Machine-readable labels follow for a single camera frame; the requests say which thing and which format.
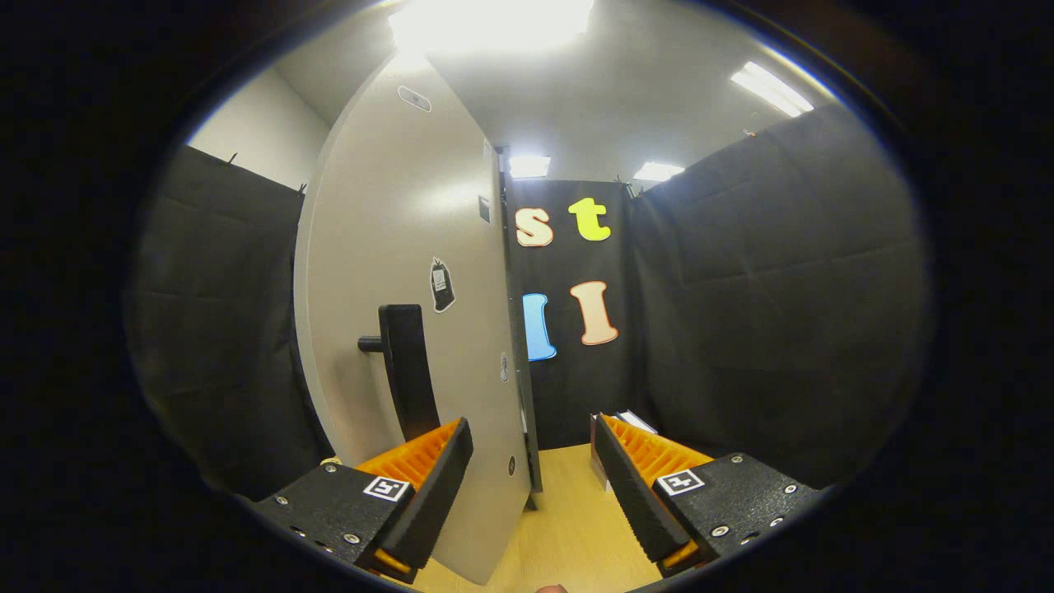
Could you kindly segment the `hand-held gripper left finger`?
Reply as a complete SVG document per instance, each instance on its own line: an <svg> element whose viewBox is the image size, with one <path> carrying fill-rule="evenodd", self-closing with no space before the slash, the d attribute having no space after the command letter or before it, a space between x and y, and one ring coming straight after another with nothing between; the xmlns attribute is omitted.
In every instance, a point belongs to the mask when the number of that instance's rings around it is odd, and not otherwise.
<svg viewBox="0 0 1054 593"><path fill-rule="evenodd" d="M429 564L473 454L468 419L359 464L324 460L248 511L328 564L412 584Z"/></svg>

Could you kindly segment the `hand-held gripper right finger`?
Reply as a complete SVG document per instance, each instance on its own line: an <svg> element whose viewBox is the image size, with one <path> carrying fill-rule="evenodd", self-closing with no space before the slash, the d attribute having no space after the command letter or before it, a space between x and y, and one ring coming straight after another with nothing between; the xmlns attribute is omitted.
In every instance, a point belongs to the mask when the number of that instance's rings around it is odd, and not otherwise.
<svg viewBox="0 0 1054 593"><path fill-rule="evenodd" d="M828 498L752 455L711 457L610 414L596 414L592 450L663 578L750 549Z"/></svg>

